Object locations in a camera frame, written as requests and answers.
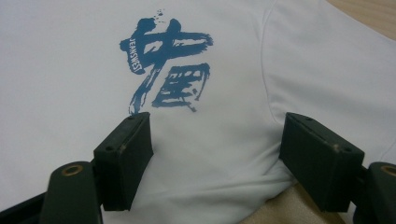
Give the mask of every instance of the blue calligraphy print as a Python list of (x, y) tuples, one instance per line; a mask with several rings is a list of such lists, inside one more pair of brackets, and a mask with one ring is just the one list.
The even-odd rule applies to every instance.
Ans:
[[(208, 46), (213, 45), (213, 40), (208, 34), (181, 32), (181, 24), (175, 19), (170, 20), (169, 25), (164, 33), (153, 33), (155, 28), (156, 23), (154, 18), (141, 19), (138, 22), (136, 30), (131, 35), (131, 37), (120, 42), (120, 49), (122, 51), (125, 51), (128, 55), (128, 64), (131, 72), (136, 75), (147, 74), (146, 78), (137, 88), (134, 96), (132, 97), (130, 103), (130, 114), (138, 113), (141, 107), (145, 104), (147, 94), (151, 91), (155, 80), (161, 73), (163, 66), (168, 60), (197, 55), (207, 50)], [(148, 46), (154, 43), (161, 43), (161, 45), (158, 48), (152, 47), (151, 49), (147, 49)], [(209, 66), (207, 65), (207, 71), (204, 71), (204, 73), (207, 75), (209, 74), (208, 70)], [(192, 81), (186, 76), (178, 76), (176, 79), (178, 78), (181, 78), (183, 80), (174, 81), (177, 81), (179, 83), (183, 83), (186, 81), (198, 82), (198, 80)], [(206, 79), (206, 75), (204, 75), (201, 79), (202, 88), (199, 90), (200, 94), (205, 86)], [(173, 91), (169, 88), (180, 88), (180, 86), (165, 85), (164, 88), (166, 88), (168, 91)], [(161, 98), (161, 96), (163, 96), (163, 93), (159, 93), (158, 95), (158, 100), (156, 99), (154, 101), (156, 107), (181, 105), (176, 104), (176, 102), (173, 102), (172, 104), (166, 104), (165, 100)]]
[(191, 100), (199, 101), (201, 93), (209, 78), (209, 65), (173, 66), (165, 83), (152, 102), (154, 107), (187, 106), (192, 112)]

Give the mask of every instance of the brass insert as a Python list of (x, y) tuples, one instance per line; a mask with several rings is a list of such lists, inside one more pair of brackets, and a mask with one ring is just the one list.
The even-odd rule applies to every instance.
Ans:
[(381, 166), (381, 170), (388, 175), (396, 176), (396, 168), (394, 166), (383, 165)]
[(81, 165), (69, 165), (62, 170), (62, 175), (71, 176), (80, 173), (84, 168)]

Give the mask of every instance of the white fabric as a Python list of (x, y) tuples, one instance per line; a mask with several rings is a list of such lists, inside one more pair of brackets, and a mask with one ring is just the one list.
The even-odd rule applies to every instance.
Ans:
[[(2, 1), (0, 210), (46, 190), (57, 167), (90, 161), (128, 109), (136, 112), (131, 98), (161, 60), (134, 74), (120, 42), (144, 18), (156, 24), (146, 35), (165, 33), (175, 19), (181, 32), (210, 35), (213, 43), (173, 43), (207, 46), (168, 59), (140, 98), (155, 154), (131, 212), (104, 213), (105, 223), (248, 216), (291, 184), (277, 160), (287, 111), (365, 150), (365, 164), (396, 161), (396, 44), (324, 1)], [(172, 87), (199, 99), (152, 103), (172, 93), (161, 90), (173, 67), (196, 64), (207, 64), (210, 76), (191, 86), (174, 79)]]

